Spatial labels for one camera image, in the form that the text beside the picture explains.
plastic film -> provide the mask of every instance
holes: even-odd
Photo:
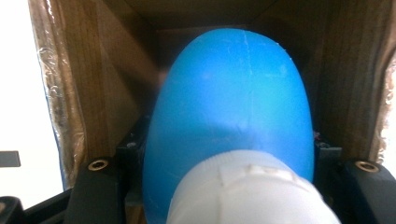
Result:
[[[64,187],[68,189],[74,186],[78,167],[86,158],[86,134],[65,45],[62,11],[57,1],[51,0],[30,0],[29,8]]]
[[[396,52],[390,60],[384,81],[383,102],[379,112],[379,122],[381,122],[381,125],[379,126],[377,135],[379,140],[377,157],[378,163],[383,163],[385,157],[388,157],[390,149],[394,147],[392,146],[394,143],[392,144],[391,137],[394,136],[394,133],[396,132],[396,102],[394,98],[394,86],[396,81]]]

white plastic fitting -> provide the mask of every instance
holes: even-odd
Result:
[[[167,224],[340,223],[314,186],[272,155],[234,150],[181,180]]]

metal screw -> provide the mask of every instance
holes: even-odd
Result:
[[[136,146],[136,142],[128,143],[126,146],[127,147],[135,147]]]

blue balloon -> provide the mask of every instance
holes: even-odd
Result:
[[[149,127],[143,170],[148,223],[165,223],[177,184],[221,152],[271,153],[312,181],[313,130],[304,84],[288,55],[263,35],[218,29],[177,57]]]

cardboard box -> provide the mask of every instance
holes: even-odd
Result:
[[[61,74],[64,84],[59,87],[64,95],[54,97],[61,101],[52,106],[68,110],[53,120],[71,186],[82,161],[113,155],[139,116],[152,109],[182,49],[220,27],[277,41],[301,73],[314,126],[343,148],[344,158],[375,159],[381,80],[396,46],[392,0],[31,0],[30,5],[37,49],[51,52],[40,54],[43,71],[57,59],[45,80]]]

